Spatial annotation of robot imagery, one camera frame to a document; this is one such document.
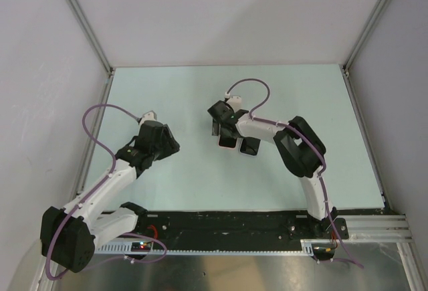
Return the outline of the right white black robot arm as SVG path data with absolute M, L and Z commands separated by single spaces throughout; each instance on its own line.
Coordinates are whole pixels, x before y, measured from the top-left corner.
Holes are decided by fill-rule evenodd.
M 326 170 L 326 147 L 301 116 L 287 123 L 250 116 L 250 112 L 234 109 L 226 100 L 216 102 L 208 110 L 219 146 L 234 149 L 240 141 L 242 154 L 256 156 L 262 141 L 277 148 L 282 161 L 299 178 L 306 198 L 310 233 L 326 237 L 333 230 L 336 209 L 328 201 L 322 173 Z

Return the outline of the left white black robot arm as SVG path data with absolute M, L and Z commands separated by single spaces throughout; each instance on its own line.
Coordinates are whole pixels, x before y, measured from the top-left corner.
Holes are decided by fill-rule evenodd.
M 109 215 L 102 215 L 109 202 L 135 182 L 155 161 L 165 159 L 180 149 L 167 124 L 156 119 L 153 111 L 139 121 L 139 133 L 113 157 L 113 165 L 81 195 L 61 209 L 48 208 L 41 221 L 41 253 L 45 273 L 53 279 L 50 264 L 66 271 L 82 271 L 97 248 L 112 239 L 130 233 L 144 235 L 148 220 L 144 208 L 125 203 Z

